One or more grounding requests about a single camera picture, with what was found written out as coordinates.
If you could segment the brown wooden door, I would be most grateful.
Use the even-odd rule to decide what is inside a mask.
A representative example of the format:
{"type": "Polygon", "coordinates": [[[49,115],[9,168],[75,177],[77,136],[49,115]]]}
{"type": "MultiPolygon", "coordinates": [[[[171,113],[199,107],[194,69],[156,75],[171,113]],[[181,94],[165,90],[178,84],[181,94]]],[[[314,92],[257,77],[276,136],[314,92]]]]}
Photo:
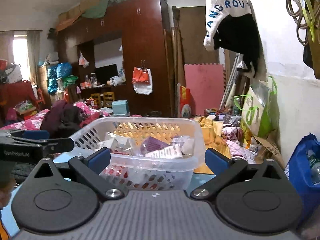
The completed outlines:
{"type": "Polygon", "coordinates": [[[174,26],[180,31],[184,64],[219,63],[217,50],[208,52],[203,46],[205,7],[172,7],[174,26]]]}

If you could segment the clear plastic laundry basket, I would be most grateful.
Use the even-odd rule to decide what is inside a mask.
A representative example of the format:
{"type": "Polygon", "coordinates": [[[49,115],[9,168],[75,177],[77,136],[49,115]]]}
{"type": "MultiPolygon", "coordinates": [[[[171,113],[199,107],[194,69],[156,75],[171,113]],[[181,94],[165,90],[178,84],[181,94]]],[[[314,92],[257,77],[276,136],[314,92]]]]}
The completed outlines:
{"type": "Polygon", "coordinates": [[[108,148],[100,176],[133,190],[185,190],[206,151],[200,125],[183,118],[100,118],[71,139],[84,157],[108,148]]]}

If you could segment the dark red wooden wardrobe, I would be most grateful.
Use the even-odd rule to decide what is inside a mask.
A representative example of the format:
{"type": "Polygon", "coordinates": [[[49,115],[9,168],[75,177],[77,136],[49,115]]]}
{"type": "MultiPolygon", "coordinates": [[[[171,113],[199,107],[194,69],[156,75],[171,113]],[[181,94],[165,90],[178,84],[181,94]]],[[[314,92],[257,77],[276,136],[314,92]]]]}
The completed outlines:
{"type": "Polygon", "coordinates": [[[165,0],[127,0],[106,9],[103,18],[81,18],[57,33],[59,59],[69,62],[78,83],[94,72],[94,45],[121,39],[126,83],[113,87],[117,100],[127,100],[132,114],[174,114],[174,66],[168,5],[165,0]],[[135,67],[151,70],[152,93],[135,92],[135,67]]]}

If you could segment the purple small box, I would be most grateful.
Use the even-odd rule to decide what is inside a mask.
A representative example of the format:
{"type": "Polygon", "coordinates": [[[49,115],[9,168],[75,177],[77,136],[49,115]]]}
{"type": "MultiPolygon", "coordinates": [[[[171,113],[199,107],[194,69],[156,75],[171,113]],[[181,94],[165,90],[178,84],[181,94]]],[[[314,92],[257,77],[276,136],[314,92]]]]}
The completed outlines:
{"type": "Polygon", "coordinates": [[[140,145],[140,152],[142,155],[146,155],[149,152],[162,150],[168,147],[169,144],[163,142],[154,137],[147,137],[140,145]]]}

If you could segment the orange white hanging bag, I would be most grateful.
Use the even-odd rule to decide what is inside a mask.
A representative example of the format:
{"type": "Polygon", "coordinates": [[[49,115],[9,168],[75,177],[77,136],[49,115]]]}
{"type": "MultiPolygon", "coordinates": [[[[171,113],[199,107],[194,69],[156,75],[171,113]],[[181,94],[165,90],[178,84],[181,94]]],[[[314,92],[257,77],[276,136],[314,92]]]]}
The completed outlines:
{"type": "Polygon", "coordinates": [[[150,95],[153,92],[151,70],[145,67],[145,60],[140,67],[134,67],[132,81],[134,91],[141,95],[150,95]]]}

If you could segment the teal small box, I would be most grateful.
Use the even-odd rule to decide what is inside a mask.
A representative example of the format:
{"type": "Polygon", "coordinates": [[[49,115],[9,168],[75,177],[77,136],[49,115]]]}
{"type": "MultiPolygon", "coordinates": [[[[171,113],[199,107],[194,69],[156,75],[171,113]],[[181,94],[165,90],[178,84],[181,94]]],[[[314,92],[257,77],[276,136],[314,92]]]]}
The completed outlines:
{"type": "Polygon", "coordinates": [[[127,100],[116,100],[112,102],[112,110],[114,115],[129,116],[129,103],[127,100]]]}

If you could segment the green white shopping bag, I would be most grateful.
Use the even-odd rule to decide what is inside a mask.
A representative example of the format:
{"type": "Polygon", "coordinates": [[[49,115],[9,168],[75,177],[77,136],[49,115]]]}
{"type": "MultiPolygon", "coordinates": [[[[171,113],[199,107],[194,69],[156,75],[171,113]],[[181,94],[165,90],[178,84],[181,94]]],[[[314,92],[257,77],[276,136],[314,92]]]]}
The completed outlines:
{"type": "Polygon", "coordinates": [[[244,95],[235,96],[234,106],[241,111],[241,120],[251,133],[260,138],[279,128],[278,89],[275,79],[268,76],[249,88],[244,95]]]}

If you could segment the blue fabric bag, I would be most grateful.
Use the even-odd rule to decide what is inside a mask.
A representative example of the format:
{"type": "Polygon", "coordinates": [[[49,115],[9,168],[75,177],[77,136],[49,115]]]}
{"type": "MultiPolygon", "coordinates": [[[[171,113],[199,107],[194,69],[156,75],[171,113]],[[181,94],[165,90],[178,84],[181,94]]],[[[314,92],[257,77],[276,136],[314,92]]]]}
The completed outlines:
{"type": "Polygon", "coordinates": [[[311,133],[298,143],[285,168],[287,178],[303,203],[303,211],[299,218],[300,224],[307,220],[319,206],[319,184],[315,185],[311,180],[311,168],[307,158],[308,150],[312,150],[316,158],[319,159],[319,141],[311,133]]]}

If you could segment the pink foam mat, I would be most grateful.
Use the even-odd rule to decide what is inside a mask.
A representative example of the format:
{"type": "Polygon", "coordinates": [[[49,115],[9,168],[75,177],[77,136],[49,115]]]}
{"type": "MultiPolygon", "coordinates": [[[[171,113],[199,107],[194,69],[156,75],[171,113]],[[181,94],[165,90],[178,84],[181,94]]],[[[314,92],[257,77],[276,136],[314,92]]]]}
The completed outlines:
{"type": "Polygon", "coordinates": [[[191,94],[192,115],[203,115],[209,108],[218,109],[225,89],[223,65],[186,64],[184,74],[191,94]]]}

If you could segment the white bag blue letters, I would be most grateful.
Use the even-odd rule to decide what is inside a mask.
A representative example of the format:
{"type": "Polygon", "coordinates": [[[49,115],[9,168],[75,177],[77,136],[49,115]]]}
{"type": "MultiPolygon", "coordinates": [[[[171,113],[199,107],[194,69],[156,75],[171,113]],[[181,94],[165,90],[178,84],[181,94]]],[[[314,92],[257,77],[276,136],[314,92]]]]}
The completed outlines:
{"type": "Polygon", "coordinates": [[[242,55],[243,73],[258,72],[260,40],[256,22],[246,0],[206,0],[206,35],[203,45],[206,51],[219,48],[242,55]]]}

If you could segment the yellow orange blanket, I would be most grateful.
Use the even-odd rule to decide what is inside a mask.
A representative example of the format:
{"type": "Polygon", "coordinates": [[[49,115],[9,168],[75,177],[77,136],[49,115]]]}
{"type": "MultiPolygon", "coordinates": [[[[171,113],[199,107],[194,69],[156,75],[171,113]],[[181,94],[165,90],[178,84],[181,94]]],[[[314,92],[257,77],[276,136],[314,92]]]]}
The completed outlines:
{"type": "Polygon", "coordinates": [[[197,116],[193,118],[193,120],[198,122],[202,129],[206,148],[213,148],[228,159],[231,159],[231,153],[227,142],[222,137],[223,122],[214,121],[213,119],[208,119],[204,116],[197,116]]]}

